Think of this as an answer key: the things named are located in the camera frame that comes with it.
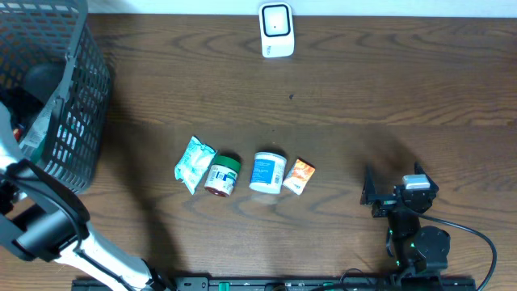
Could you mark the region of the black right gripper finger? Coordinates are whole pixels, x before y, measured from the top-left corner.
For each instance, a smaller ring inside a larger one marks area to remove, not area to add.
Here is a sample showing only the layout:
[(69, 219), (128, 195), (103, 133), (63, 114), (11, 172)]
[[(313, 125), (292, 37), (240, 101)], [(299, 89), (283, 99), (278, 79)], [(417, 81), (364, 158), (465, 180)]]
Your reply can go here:
[(360, 204), (371, 205), (377, 200), (377, 193), (372, 176), (372, 168), (366, 166), (364, 175), (364, 186), (360, 198)]
[(414, 173), (416, 175), (425, 175), (428, 180), (431, 180), (430, 176), (423, 170), (419, 162), (414, 163)]

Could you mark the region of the orange snack packet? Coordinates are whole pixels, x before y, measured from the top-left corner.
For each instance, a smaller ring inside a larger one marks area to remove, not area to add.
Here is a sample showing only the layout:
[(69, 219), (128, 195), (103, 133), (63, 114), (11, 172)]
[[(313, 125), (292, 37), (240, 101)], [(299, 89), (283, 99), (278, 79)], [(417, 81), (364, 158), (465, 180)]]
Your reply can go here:
[(315, 170), (316, 168), (312, 164), (298, 158), (284, 178), (282, 185), (300, 196)]

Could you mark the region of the white blue-label tub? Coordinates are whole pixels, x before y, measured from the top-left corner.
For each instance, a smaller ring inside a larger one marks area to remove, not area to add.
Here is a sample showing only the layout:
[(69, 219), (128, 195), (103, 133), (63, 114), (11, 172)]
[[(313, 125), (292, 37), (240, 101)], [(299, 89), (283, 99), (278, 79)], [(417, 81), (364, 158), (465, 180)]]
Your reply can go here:
[(266, 194), (280, 194), (286, 164), (287, 159), (282, 155), (271, 152), (256, 153), (249, 188)]

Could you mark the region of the green-lid jar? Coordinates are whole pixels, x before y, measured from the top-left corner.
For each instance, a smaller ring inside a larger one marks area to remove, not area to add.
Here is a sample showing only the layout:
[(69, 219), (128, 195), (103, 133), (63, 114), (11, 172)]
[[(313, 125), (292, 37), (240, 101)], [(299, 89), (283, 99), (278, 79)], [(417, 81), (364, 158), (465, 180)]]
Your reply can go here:
[(241, 169), (241, 163), (233, 158), (217, 155), (213, 159), (204, 188), (215, 196), (230, 197)]

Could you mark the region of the light green crinkled pouch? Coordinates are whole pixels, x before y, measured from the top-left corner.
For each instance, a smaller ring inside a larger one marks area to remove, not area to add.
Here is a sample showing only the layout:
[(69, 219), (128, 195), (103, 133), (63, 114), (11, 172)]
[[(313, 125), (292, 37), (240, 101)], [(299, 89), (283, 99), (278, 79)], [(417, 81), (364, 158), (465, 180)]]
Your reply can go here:
[(215, 158), (217, 151), (192, 136), (183, 156), (174, 167), (174, 176), (181, 180), (188, 191), (194, 195), (196, 187)]

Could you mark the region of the green 3M package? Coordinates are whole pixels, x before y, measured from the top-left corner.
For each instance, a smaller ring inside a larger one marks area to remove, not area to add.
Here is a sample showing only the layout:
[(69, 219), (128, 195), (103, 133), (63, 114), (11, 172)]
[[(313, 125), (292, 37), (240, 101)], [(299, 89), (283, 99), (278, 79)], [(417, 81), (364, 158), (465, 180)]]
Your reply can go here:
[(36, 120), (28, 130), (19, 147), (26, 158), (32, 162), (38, 162), (44, 149), (44, 141), (47, 136), (52, 111), (56, 106), (55, 97), (51, 97), (41, 110)]

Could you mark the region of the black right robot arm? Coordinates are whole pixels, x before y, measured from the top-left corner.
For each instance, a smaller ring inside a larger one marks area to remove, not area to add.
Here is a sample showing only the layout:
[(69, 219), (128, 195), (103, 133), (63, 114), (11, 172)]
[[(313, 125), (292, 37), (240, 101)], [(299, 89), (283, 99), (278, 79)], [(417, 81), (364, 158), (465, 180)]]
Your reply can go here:
[(403, 274), (438, 274), (448, 267), (450, 234), (420, 224), (438, 190), (438, 185), (418, 163), (414, 164), (414, 173), (405, 175), (390, 194), (379, 194), (372, 170), (365, 171), (360, 204), (371, 206), (374, 218), (388, 219), (386, 249)]

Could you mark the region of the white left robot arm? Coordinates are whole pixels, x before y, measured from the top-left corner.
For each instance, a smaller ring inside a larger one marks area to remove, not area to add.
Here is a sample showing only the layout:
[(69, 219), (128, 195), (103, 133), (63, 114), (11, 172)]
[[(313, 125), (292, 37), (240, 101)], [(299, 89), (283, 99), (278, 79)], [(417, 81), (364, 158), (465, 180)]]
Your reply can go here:
[(77, 268), (112, 290), (172, 290), (174, 286), (143, 259), (122, 251), (95, 230), (78, 197), (25, 159), (1, 108), (1, 180), (33, 202), (8, 218), (16, 199), (1, 195), (1, 244), (25, 261), (42, 259)]

